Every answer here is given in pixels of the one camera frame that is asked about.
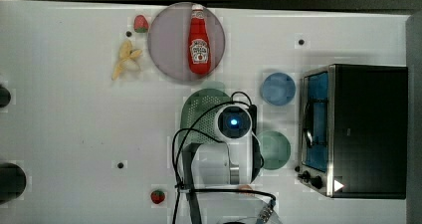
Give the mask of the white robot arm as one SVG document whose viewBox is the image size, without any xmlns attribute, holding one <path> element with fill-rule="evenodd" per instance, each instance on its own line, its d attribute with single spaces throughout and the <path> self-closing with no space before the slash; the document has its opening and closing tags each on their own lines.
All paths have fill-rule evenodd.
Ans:
<svg viewBox="0 0 422 224">
<path fill-rule="evenodd" d="M 257 107 L 222 105 L 212 115 L 213 134 L 190 141 L 181 151 L 184 187 L 192 224 L 202 224 L 199 189 L 220 193 L 223 186 L 250 184 L 263 161 L 256 138 Z"/>
</svg>

